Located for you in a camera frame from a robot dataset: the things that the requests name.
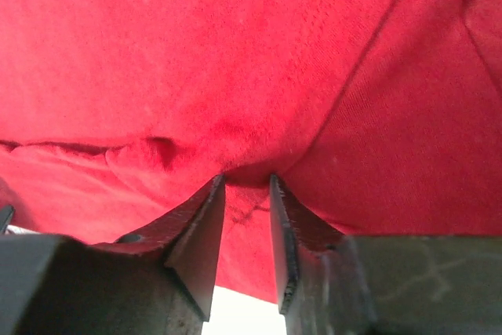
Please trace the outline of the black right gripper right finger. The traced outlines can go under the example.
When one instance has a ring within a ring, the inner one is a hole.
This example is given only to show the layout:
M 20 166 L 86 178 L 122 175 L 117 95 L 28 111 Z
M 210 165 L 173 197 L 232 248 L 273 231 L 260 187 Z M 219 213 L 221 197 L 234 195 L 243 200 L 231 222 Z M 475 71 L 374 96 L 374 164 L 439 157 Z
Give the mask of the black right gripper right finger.
M 500 333 L 500 238 L 345 235 L 277 176 L 270 215 L 287 333 Z

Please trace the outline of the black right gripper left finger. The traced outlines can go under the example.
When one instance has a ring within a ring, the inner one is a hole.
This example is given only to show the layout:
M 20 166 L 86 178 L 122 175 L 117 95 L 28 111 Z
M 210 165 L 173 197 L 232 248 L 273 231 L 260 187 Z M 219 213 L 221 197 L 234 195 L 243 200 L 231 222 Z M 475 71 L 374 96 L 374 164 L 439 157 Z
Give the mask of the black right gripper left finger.
M 213 300 L 224 205 L 224 179 L 216 176 L 112 243 L 2 235 L 2 333 L 201 333 Z

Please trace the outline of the red t shirt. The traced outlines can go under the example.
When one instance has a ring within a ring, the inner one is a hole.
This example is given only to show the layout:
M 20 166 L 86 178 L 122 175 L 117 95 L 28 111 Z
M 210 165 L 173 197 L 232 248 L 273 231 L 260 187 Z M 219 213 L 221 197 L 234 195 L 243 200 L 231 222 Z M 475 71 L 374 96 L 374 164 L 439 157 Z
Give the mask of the red t shirt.
M 500 234 L 501 0 L 1 0 L 16 226 L 112 242 L 219 173 L 262 300 L 272 173 L 346 233 Z

